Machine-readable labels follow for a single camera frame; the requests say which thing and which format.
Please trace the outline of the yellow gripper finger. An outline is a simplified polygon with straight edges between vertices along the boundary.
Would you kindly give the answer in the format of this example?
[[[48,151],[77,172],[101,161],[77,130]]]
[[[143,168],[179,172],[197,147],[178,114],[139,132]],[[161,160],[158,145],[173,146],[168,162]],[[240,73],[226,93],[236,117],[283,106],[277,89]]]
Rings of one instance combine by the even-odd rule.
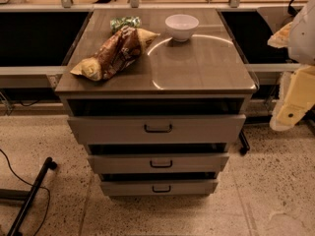
[[[270,127],[274,131],[291,129],[314,105],[315,66],[301,65],[294,72],[283,72]]]
[[[290,32],[291,25],[292,23],[288,23],[285,26],[283,26],[281,29],[279,29],[277,32],[275,32],[268,39],[267,44],[275,48],[288,47],[288,39],[289,39],[289,32]]]

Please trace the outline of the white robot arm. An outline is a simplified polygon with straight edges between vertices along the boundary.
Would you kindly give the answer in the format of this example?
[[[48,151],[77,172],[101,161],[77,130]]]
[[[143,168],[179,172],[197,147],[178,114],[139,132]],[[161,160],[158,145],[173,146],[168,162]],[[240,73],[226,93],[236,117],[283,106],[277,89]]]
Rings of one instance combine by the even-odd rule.
[[[283,72],[280,99],[270,121],[274,131],[285,131],[315,105],[315,0],[309,0],[292,22],[274,33],[267,43],[285,47],[288,57],[300,64],[292,73]]]

